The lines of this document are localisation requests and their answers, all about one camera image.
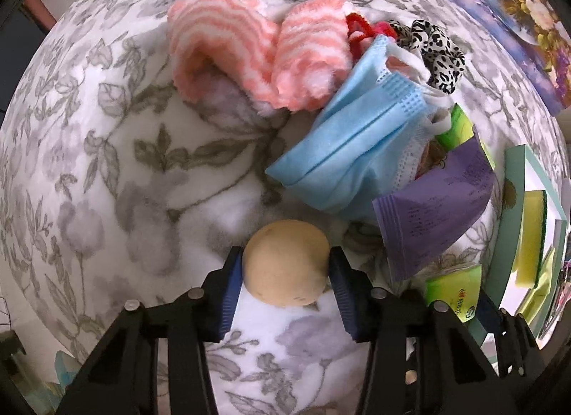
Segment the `potato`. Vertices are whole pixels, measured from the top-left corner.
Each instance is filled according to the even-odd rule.
[[[280,307],[314,303],[325,289],[329,242],[314,225],[282,220],[246,244],[244,284],[253,297]]]

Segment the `blue face mask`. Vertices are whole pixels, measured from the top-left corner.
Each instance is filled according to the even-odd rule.
[[[387,70],[388,43],[375,38],[309,134],[266,170],[307,205],[372,224],[373,199],[414,179],[435,131],[419,85]]]

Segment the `purple snack wrapper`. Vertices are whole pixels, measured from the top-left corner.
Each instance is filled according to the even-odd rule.
[[[376,198],[392,280],[412,277],[466,233],[486,209],[494,181],[475,133],[448,152],[442,167]]]

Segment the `gray leaf pattern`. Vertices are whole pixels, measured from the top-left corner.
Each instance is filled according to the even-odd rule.
[[[216,69],[199,78],[212,86],[199,102],[181,101],[165,43],[174,1],[77,1],[30,63],[3,126],[3,261],[44,324],[81,361],[126,299],[148,306],[173,300],[219,268],[232,244],[244,244],[275,219],[319,226],[373,281],[386,264],[377,228],[310,210],[265,175],[311,117],[259,114],[264,105]],[[558,126],[513,59],[459,7],[447,0],[350,1],[368,14],[427,18],[471,53],[460,85],[463,105],[498,158],[498,182],[480,221],[429,270],[480,262],[486,271],[502,206],[511,201],[504,148],[532,145],[557,188],[569,175]],[[49,170],[49,158],[59,159],[57,171]],[[333,401],[341,405],[362,378],[366,355],[344,341],[327,302],[332,296],[325,292],[300,307],[273,334],[244,327],[208,346],[217,395],[244,415],[336,410]],[[235,318],[238,325],[243,320]],[[271,323],[268,317],[264,326]],[[351,364],[360,369],[356,376],[343,372]],[[307,391],[315,383],[305,376],[311,372],[304,371],[310,366],[322,375],[313,394]],[[343,384],[333,394],[328,384],[335,381]]]

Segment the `green packet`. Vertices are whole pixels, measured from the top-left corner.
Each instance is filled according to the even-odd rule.
[[[425,284],[426,303],[444,301],[464,323],[476,314],[481,281],[481,265],[430,278]]]
[[[458,104],[454,104],[454,107],[450,111],[450,119],[452,120],[452,127],[450,130],[436,136],[436,141],[438,141],[446,151],[454,149],[472,138],[474,135],[474,131],[472,129],[473,123]],[[486,144],[481,140],[480,144],[482,145],[482,149],[486,154],[487,161],[490,163],[492,170],[495,170],[496,163],[492,159],[492,154],[490,154]]]

